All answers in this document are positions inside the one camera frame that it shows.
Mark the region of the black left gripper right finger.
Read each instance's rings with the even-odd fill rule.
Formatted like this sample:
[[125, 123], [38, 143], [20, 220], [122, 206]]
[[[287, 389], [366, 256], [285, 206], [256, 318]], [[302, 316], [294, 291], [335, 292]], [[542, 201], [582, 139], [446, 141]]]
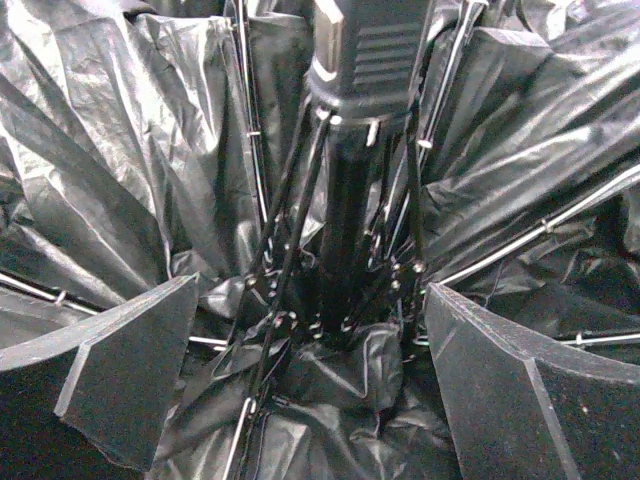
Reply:
[[465, 479], [636, 479], [639, 368], [432, 284], [424, 323]]

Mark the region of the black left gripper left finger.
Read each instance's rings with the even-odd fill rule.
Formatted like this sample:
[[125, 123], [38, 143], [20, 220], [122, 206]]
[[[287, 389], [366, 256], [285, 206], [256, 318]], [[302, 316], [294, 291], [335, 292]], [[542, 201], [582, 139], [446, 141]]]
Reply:
[[87, 318], [1, 295], [1, 470], [150, 470], [197, 307], [173, 278]]

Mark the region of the lilac umbrella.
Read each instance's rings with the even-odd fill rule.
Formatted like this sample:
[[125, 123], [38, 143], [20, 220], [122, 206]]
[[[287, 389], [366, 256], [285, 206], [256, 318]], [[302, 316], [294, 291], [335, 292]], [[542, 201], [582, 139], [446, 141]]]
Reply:
[[441, 284], [639, 368], [635, 1], [5, 1], [1, 295], [197, 307], [152, 466], [465, 479]]

